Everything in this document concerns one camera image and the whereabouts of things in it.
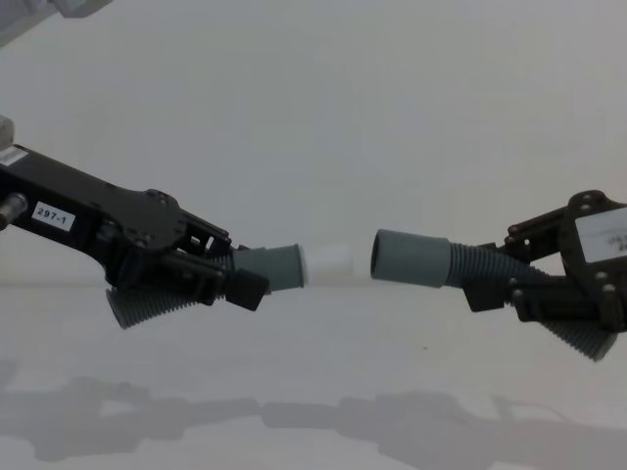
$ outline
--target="gray cylinder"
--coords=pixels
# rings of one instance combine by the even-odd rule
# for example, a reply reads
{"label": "gray cylinder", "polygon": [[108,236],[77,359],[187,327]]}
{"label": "gray cylinder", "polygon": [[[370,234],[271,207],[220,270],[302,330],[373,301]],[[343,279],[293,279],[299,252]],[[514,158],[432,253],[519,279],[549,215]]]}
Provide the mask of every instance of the gray cylinder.
{"label": "gray cylinder", "polygon": [[298,245],[234,252],[233,268],[265,277],[271,292],[305,287],[301,247]]}
{"label": "gray cylinder", "polygon": [[373,279],[442,287],[450,268],[451,243],[446,238],[390,230],[376,234],[370,261]]}

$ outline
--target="white wall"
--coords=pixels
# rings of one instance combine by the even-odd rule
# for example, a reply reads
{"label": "white wall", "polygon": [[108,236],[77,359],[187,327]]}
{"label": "white wall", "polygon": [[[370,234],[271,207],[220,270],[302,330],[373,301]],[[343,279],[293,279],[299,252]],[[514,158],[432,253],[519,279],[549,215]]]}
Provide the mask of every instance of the white wall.
{"label": "white wall", "polygon": [[[625,13],[606,0],[118,1],[2,49],[0,109],[25,145],[171,192],[249,245],[379,227],[500,240],[580,190],[627,199]],[[3,239],[2,282],[102,277]]]}
{"label": "white wall", "polygon": [[[238,243],[367,242],[379,227],[498,241],[581,190],[627,201],[626,14],[613,0],[117,0],[87,21],[53,18],[0,50],[0,113],[21,143],[121,186],[170,192]],[[102,273],[10,230],[0,282],[93,285]],[[0,355],[23,372],[11,386],[19,409],[30,409],[25,391],[84,376],[94,379],[90,392],[78,389],[86,400],[102,398],[100,382],[127,381],[153,396],[218,401],[218,410],[233,398],[349,407],[346,438],[273,432],[251,417],[204,422],[163,444],[145,436],[147,412],[104,424],[75,416],[65,440],[34,444],[39,435],[24,432],[38,433],[40,413],[58,409],[42,404],[17,419],[21,435],[4,428],[14,468],[38,468],[31,447],[44,461],[54,459],[47,451],[87,455],[75,468],[624,466],[624,432],[602,432],[627,422],[624,345],[593,366],[511,310],[470,315],[454,291],[287,293],[252,317],[220,305],[137,332],[118,331],[99,289],[11,292]],[[72,390],[53,403],[72,409]],[[341,401],[388,394],[392,404],[365,408],[419,411],[382,429]],[[494,396],[548,406],[572,426],[546,425],[562,419],[549,411],[540,424],[485,428],[473,413],[506,420]],[[286,419],[302,413],[314,428],[306,407]],[[94,435],[81,444],[76,429]],[[497,454],[464,444],[499,430]],[[143,444],[128,448],[119,433]],[[547,446],[519,444],[538,435]],[[575,453],[562,457],[565,448]],[[125,456],[95,457],[102,449]]]}

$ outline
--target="black metal bracket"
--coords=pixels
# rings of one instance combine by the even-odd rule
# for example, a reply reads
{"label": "black metal bracket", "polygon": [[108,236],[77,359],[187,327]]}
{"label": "black metal bracket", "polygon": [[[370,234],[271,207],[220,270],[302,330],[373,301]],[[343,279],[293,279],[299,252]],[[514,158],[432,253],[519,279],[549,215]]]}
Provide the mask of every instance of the black metal bracket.
{"label": "black metal bracket", "polygon": [[[511,304],[525,322],[585,322],[608,332],[627,331],[627,211],[620,211],[624,208],[627,205],[611,201],[601,191],[586,191],[562,209],[512,225],[502,246],[491,243],[481,248],[527,264],[559,253],[565,275],[531,283],[476,281],[463,289],[470,309],[486,311]],[[613,255],[587,259],[578,225],[582,218],[604,212],[624,217],[624,225],[619,222],[606,233],[601,227],[595,235],[595,243],[614,245]]]}
{"label": "black metal bracket", "polygon": [[230,261],[245,247],[232,247],[227,231],[184,211],[174,197],[123,189],[24,146],[12,149],[0,162],[0,201],[15,194],[26,201],[13,225],[92,257],[118,291],[259,306],[267,279],[235,271]]}

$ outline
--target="bolt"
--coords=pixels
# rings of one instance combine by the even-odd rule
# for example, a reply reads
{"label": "bolt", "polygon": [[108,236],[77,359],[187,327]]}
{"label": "bolt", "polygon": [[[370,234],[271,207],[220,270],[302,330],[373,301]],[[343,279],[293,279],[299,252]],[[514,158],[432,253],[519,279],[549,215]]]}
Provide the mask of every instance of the bolt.
{"label": "bolt", "polygon": [[118,227],[112,220],[103,220],[97,237],[105,243],[111,243],[118,236]]}
{"label": "bolt", "polygon": [[0,205],[0,230],[11,225],[28,209],[28,199],[24,194],[11,193]]}

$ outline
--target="white label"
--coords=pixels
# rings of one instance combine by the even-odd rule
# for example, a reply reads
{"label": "white label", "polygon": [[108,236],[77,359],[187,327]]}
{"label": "white label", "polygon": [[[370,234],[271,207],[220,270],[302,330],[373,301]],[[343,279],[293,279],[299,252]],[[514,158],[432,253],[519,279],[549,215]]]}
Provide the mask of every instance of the white label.
{"label": "white label", "polygon": [[627,257],[627,208],[575,220],[586,262]]}
{"label": "white label", "polygon": [[9,147],[8,149],[0,152],[0,164],[4,166],[10,166],[18,160],[21,160],[26,155],[28,155],[28,152],[25,152],[22,149],[18,149],[17,147]]}
{"label": "white label", "polygon": [[76,216],[39,202],[32,213],[32,218],[69,232],[72,229]]}

